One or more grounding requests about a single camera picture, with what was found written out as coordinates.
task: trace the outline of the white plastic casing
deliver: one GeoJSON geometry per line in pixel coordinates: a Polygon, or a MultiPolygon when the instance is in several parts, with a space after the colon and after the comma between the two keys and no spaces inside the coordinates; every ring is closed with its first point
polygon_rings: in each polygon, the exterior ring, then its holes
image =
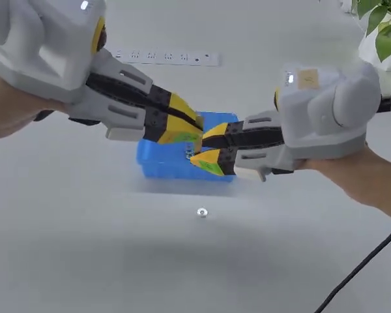
{"type": "MultiPolygon", "coordinates": [[[[91,42],[106,2],[9,1],[10,27],[5,43],[0,40],[0,63],[12,72],[66,91],[81,88],[90,71],[91,42]]],[[[5,17],[4,7],[0,12],[5,17]]],[[[6,20],[0,21],[0,27],[5,27],[6,20]]],[[[6,31],[0,31],[0,38],[3,33],[6,31]]]]}
{"type": "Polygon", "coordinates": [[[369,64],[351,77],[332,68],[287,65],[278,99],[285,144],[294,157],[296,151],[302,158],[341,155],[339,144],[365,136],[380,99],[379,77],[369,64]],[[312,149],[323,146],[323,153],[312,149]]]}

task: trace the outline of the small metal washer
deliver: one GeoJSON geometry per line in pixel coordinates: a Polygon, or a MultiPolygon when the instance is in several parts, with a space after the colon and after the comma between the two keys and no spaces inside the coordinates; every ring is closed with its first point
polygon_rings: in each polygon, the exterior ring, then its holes
{"type": "Polygon", "coordinates": [[[197,215],[200,216],[200,217],[207,217],[208,213],[209,212],[204,207],[200,207],[197,210],[197,215]]]}

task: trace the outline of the green plant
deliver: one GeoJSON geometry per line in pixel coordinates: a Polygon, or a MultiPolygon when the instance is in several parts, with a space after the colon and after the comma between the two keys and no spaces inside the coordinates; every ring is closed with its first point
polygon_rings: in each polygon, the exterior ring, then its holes
{"type": "Polygon", "coordinates": [[[391,0],[353,0],[358,16],[361,19],[372,10],[369,15],[366,36],[378,27],[378,35],[375,39],[377,55],[382,62],[391,55],[391,19],[385,22],[387,12],[391,14],[391,0]]]}

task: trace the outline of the plant leaf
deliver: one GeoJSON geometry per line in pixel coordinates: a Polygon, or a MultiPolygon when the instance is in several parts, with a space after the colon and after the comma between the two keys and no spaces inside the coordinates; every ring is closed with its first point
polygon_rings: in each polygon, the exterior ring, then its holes
{"type": "Polygon", "coordinates": [[[381,3],[381,0],[359,0],[358,1],[358,16],[362,18],[366,13],[375,8],[381,3]]]}
{"type": "Polygon", "coordinates": [[[366,29],[366,36],[374,31],[375,28],[380,24],[384,19],[388,8],[386,6],[379,6],[373,9],[371,15],[369,15],[368,28],[366,29]]]}
{"type": "Polygon", "coordinates": [[[378,33],[380,31],[382,31],[385,27],[387,27],[388,25],[390,25],[390,22],[381,22],[379,25],[378,25],[378,33]]]}
{"type": "Polygon", "coordinates": [[[391,55],[391,25],[378,33],[375,39],[375,47],[381,62],[391,55]]]}

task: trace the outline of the human hand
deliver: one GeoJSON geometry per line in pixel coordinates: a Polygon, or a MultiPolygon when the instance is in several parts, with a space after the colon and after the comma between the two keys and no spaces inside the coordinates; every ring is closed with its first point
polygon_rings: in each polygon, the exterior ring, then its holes
{"type": "Polygon", "coordinates": [[[44,110],[64,112],[64,104],[24,93],[0,78],[0,138],[7,137],[32,122],[44,110]]]}
{"type": "Polygon", "coordinates": [[[368,146],[337,160],[308,160],[302,169],[317,170],[352,199],[383,209],[391,199],[391,162],[368,146]]]}

